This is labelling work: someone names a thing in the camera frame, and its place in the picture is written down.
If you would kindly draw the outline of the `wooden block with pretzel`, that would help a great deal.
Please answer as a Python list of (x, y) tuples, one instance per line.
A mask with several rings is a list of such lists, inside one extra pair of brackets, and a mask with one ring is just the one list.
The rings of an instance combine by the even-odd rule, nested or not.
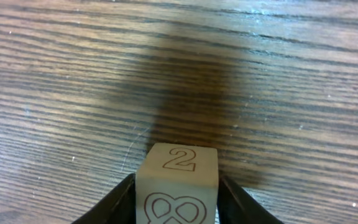
[(138, 224), (213, 224), (219, 174), (215, 148), (156, 143), (135, 175)]

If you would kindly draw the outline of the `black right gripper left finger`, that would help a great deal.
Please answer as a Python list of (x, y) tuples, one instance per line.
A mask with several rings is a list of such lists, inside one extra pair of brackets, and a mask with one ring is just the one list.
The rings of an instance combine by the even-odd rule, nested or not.
[(129, 174), (72, 224), (135, 224), (135, 174)]

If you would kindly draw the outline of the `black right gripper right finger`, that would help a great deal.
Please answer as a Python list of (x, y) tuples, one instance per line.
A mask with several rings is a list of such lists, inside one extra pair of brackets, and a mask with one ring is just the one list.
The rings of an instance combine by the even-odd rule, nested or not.
[(283, 224), (226, 175), (219, 177), (217, 208), (220, 224)]

